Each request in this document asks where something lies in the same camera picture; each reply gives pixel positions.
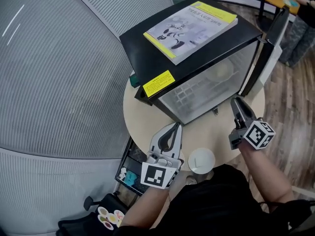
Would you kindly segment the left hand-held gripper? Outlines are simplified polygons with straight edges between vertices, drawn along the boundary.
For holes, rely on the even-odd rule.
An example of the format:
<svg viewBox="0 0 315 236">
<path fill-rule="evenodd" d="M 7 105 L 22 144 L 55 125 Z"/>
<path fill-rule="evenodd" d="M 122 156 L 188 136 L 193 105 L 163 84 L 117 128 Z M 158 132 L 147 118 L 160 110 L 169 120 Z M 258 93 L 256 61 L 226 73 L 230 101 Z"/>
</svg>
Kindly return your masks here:
<svg viewBox="0 0 315 236">
<path fill-rule="evenodd" d="M 147 160 L 142 163 L 141 184 L 169 189 L 184 164 L 182 125 L 171 123 L 158 131 L 151 140 Z"/>
</svg>

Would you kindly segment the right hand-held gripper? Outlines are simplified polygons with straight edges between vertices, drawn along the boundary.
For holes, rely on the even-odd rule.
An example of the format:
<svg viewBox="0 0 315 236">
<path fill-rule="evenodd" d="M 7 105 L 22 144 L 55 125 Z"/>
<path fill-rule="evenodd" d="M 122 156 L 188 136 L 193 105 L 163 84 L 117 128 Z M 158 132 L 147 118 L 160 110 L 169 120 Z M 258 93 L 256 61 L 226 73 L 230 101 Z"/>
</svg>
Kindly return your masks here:
<svg viewBox="0 0 315 236">
<path fill-rule="evenodd" d="M 256 118 L 250 106 L 240 97 L 232 98 L 230 105 L 236 125 L 228 136 L 231 149 L 237 149 L 242 140 L 256 150 L 266 148 L 276 134 L 270 124 Z"/>
</svg>

